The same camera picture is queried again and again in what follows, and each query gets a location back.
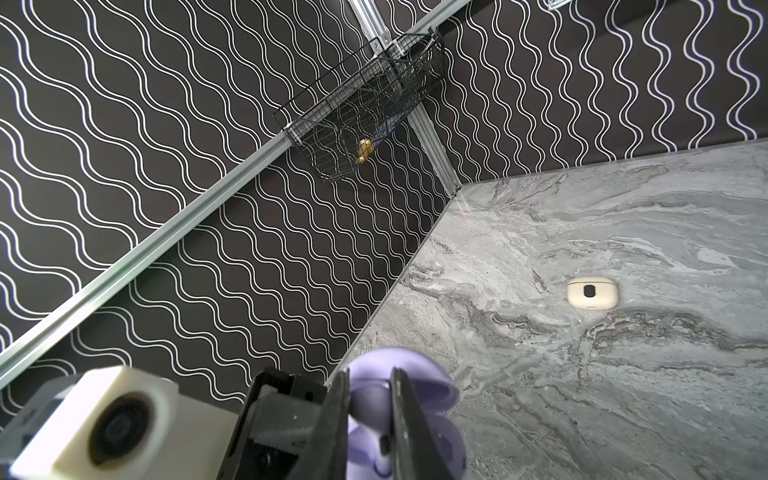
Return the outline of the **cream earbud charging case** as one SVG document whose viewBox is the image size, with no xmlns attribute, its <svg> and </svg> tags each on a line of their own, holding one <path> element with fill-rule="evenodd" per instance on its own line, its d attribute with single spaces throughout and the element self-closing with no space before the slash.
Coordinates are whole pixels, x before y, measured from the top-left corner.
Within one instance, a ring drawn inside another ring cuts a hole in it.
<svg viewBox="0 0 768 480">
<path fill-rule="evenodd" d="M 619 289 L 615 281 L 605 277 L 572 279 L 566 290 L 568 302 L 577 309 L 606 311 L 619 303 Z"/>
</svg>

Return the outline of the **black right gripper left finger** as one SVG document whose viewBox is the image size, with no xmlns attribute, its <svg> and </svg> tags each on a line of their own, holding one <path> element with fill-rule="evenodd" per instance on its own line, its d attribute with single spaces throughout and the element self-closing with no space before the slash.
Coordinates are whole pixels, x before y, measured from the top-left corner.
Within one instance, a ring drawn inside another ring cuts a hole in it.
<svg viewBox="0 0 768 480">
<path fill-rule="evenodd" d="M 350 382 L 346 372 L 336 375 L 317 422 L 288 479 L 345 479 L 348 452 Z"/>
</svg>

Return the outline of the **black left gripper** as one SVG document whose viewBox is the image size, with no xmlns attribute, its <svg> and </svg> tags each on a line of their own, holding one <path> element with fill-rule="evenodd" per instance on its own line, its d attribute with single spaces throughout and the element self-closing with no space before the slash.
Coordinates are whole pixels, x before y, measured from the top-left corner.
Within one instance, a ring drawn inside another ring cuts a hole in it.
<svg viewBox="0 0 768 480">
<path fill-rule="evenodd" d="M 253 380 L 217 477 L 286 479 L 317 423 L 327 388 L 275 368 Z"/>
</svg>

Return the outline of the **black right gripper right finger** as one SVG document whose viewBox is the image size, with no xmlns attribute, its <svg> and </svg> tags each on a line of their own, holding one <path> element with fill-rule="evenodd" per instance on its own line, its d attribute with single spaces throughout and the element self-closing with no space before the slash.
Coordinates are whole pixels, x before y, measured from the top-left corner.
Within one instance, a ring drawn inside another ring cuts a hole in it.
<svg viewBox="0 0 768 480">
<path fill-rule="evenodd" d="M 394 368 L 390 376 L 395 479 L 452 479 L 435 444 L 407 372 Z"/>
</svg>

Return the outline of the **purple round earbud case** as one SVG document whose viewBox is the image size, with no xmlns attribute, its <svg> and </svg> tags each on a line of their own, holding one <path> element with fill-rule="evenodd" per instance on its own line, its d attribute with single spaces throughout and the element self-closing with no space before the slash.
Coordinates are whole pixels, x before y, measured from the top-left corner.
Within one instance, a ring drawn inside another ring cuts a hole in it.
<svg viewBox="0 0 768 480">
<path fill-rule="evenodd" d="M 406 372 L 432 437 L 453 479 L 466 472 L 462 436 L 445 414 L 459 400 L 459 389 L 444 369 L 428 356 L 405 347 L 385 347 L 367 352 L 347 368 L 350 380 L 348 420 L 349 479 L 391 479 L 394 439 L 391 371 Z"/>
</svg>

